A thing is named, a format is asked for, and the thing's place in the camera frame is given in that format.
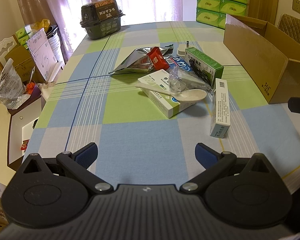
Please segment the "white narrow medicine box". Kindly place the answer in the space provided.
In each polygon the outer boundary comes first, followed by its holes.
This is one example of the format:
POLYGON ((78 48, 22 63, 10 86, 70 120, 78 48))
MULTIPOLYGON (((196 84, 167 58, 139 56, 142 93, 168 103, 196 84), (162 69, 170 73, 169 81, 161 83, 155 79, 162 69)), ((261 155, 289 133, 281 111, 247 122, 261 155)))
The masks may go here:
POLYGON ((210 135, 215 138, 223 139, 230 126, 228 84, 226 80, 216 78, 215 92, 212 101, 210 135))

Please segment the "red snack packet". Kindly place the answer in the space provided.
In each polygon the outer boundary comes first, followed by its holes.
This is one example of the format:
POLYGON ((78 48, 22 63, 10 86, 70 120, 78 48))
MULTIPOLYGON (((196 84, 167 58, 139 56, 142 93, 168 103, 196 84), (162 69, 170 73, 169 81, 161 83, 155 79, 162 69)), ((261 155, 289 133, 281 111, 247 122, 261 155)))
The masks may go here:
POLYGON ((147 54, 153 67, 156 71, 158 70, 167 70, 169 68, 168 62, 164 59, 159 47, 154 47, 151 51, 147 54))

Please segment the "blue floss pick box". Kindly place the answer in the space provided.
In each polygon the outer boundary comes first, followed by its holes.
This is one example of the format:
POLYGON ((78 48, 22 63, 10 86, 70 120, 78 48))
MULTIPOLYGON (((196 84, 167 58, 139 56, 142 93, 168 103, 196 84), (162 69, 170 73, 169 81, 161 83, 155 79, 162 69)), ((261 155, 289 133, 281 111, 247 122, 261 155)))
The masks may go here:
POLYGON ((181 56, 173 56, 166 59, 166 62, 169 65, 169 68, 166 70, 170 73, 174 68, 181 69, 187 73, 194 73, 190 65, 181 57, 181 56))

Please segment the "green tissue pack stack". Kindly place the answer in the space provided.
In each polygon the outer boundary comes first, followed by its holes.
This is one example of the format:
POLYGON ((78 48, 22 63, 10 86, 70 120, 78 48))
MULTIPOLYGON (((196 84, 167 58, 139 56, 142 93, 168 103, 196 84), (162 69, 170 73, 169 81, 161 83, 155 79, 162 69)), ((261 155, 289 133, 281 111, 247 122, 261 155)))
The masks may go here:
POLYGON ((197 0, 196 21, 225 28, 226 15, 247 16, 250 0, 197 0))

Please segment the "white plastic bag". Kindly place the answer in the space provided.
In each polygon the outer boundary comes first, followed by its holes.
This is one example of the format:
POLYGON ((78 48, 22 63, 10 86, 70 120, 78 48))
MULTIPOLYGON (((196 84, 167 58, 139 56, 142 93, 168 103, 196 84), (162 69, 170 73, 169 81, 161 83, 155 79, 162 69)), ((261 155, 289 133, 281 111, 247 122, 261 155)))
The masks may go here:
POLYGON ((18 109, 30 98, 26 86, 13 66, 13 60, 8 59, 0 74, 0 102, 7 109, 18 109))

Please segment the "white power adapter plug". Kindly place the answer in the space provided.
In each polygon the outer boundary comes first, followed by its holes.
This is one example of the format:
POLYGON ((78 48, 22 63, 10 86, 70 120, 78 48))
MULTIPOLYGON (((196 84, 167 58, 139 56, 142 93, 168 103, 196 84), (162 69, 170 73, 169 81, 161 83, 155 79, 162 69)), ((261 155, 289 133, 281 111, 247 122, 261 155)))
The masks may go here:
POLYGON ((190 48, 190 42, 186 41, 186 43, 179 44, 177 49, 177 55, 181 57, 185 57, 186 55, 186 49, 190 48))

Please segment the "checkered tablecloth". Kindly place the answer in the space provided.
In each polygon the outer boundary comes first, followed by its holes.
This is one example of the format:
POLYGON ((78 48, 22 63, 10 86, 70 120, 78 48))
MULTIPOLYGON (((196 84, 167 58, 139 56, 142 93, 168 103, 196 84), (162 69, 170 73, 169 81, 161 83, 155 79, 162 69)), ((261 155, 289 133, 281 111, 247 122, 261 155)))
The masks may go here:
POLYGON ((198 22, 123 26, 111 36, 87 36, 70 57, 52 89, 26 153, 51 158, 98 146, 89 170, 111 185, 180 186, 203 171, 194 148, 202 142, 239 157, 267 156, 289 188, 300 186, 300 114, 286 104, 270 105, 223 44, 224 31, 198 22), (211 96, 167 118, 136 88, 138 73, 109 75, 134 49, 177 47, 203 51, 224 66, 231 126, 223 139, 210 136, 211 96))

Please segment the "white green medicine box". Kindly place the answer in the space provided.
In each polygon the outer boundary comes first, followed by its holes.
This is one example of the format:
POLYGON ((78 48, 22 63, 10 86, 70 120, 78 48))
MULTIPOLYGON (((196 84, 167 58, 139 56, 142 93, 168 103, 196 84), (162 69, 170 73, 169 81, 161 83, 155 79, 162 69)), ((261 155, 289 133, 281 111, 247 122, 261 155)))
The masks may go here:
MULTIPOLYGON (((137 85, 142 83, 145 85, 150 85, 154 88, 161 88, 163 90, 169 91, 170 87, 168 84, 168 78, 169 73, 161 69, 138 78, 137 85)), ((162 111, 162 113, 167 118, 171 118, 172 116, 182 112, 183 110, 195 104, 195 102, 179 102, 176 98, 172 96, 154 92, 149 89, 142 88, 141 90, 158 107, 158 109, 162 111)))

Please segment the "dark green food container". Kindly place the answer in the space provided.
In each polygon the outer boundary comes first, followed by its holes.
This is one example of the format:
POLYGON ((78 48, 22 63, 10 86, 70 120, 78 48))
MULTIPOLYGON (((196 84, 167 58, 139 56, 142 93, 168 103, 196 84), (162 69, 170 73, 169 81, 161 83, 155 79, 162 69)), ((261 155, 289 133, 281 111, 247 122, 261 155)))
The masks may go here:
POLYGON ((81 7, 80 25, 91 40, 98 40, 120 31, 123 15, 116 0, 99 0, 81 7))

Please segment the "brown carton on side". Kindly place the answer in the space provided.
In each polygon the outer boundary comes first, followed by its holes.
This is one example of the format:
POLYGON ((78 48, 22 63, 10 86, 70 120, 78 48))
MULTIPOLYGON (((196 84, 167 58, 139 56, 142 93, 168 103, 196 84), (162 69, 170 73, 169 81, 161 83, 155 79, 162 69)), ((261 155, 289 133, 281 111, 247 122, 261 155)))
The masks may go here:
POLYGON ((30 52, 23 46, 16 46, 5 56, 5 60, 13 60, 13 66, 23 82, 29 81, 33 68, 35 68, 32 80, 35 83, 44 83, 45 80, 36 66, 30 52))

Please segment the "brown cardboard box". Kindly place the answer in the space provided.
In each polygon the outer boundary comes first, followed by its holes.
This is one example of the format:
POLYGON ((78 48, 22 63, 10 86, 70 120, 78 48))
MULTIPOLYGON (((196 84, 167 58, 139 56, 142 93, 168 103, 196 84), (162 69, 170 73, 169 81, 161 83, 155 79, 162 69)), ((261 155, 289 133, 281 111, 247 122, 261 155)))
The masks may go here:
POLYGON ((283 31, 267 21, 227 15, 223 43, 267 103, 300 97, 300 44, 283 31))

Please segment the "clear plastic clamshell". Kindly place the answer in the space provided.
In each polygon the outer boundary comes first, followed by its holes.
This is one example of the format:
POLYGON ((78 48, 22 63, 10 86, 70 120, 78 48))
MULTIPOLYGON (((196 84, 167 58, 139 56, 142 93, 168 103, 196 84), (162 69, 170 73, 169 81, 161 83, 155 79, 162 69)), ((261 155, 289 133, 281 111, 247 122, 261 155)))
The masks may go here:
POLYGON ((186 84, 178 75, 178 67, 170 67, 168 69, 168 85, 170 91, 174 93, 181 93, 186 90, 186 84))

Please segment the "white side cabinet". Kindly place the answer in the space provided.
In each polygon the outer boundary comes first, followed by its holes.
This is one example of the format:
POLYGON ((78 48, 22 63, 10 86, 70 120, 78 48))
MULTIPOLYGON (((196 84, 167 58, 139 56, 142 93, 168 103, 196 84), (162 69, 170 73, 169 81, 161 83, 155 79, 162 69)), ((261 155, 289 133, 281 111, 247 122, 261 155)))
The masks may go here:
POLYGON ((21 165, 24 140, 30 139, 33 125, 40 116, 45 100, 36 100, 18 111, 9 112, 0 103, 0 182, 7 185, 21 165))

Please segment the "silver foil bag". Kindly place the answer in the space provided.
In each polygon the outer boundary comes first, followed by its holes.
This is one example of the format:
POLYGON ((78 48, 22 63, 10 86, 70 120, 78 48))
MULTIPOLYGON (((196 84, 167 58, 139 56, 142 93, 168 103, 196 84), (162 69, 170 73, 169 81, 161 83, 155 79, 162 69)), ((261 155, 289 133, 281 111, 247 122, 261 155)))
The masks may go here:
MULTIPOLYGON (((134 49, 114 70, 113 73, 150 73, 156 71, 147 54, 154 47, 143 47, 134 49)), ((159 47, 164 59, 169 58, 174 49, 174 45, 159 47)))

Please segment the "sheer purple curtain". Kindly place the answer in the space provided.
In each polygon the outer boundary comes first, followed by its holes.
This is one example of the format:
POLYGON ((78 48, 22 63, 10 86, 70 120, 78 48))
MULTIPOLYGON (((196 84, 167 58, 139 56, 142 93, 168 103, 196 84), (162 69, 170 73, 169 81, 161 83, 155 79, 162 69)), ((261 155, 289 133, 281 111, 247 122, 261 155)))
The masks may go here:
POLYGON ((112 27, 104 22, 121 17, 123 25, 180 21, 182 0, 17 0, 25 24, 48 19, 59 28, 62 53, 68 60, 81 40, 96 25, 97 37, 108 35, 112 27))

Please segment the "quilted brown chair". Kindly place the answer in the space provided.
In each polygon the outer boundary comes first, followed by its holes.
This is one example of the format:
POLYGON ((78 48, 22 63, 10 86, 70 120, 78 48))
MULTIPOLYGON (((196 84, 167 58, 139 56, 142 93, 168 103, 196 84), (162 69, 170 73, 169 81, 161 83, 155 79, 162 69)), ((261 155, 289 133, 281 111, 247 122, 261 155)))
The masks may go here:
POLYGON ((300 44, 300 19, 283 14, 277 27, 300 44))

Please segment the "white plastic rice spoon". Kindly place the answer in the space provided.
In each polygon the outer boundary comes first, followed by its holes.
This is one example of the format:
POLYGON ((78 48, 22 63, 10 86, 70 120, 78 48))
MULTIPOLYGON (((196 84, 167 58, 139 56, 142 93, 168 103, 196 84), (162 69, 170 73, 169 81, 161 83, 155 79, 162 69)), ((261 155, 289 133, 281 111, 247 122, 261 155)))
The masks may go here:
POLYGON ((162 88, 156 88, 144 83, 137 83, 135 85, 137 88, 143 88, 147 90, 151 90, 153 92, 165 94, 174 97, 176 100, 180 102, 199 102, 206 98, 207 92, 201 89, 191 89, 185 90, 180 93, 175 93, 169 90, 164 90, 162 88))

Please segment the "green spray medicine box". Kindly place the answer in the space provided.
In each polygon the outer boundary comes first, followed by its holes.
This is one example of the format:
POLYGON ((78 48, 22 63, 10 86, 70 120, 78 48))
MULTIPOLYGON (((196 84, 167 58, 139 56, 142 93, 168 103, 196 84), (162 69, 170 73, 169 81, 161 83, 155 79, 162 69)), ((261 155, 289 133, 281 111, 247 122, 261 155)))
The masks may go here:
POLYGON ((192 60, 195 67, 199 69, 201 73, 205 74, 211 83, 214 82, 215 78, 222 78, 224 67, 197 48, 186 48, 185 59, 188 64, 190 64, 190 60, 192 60))

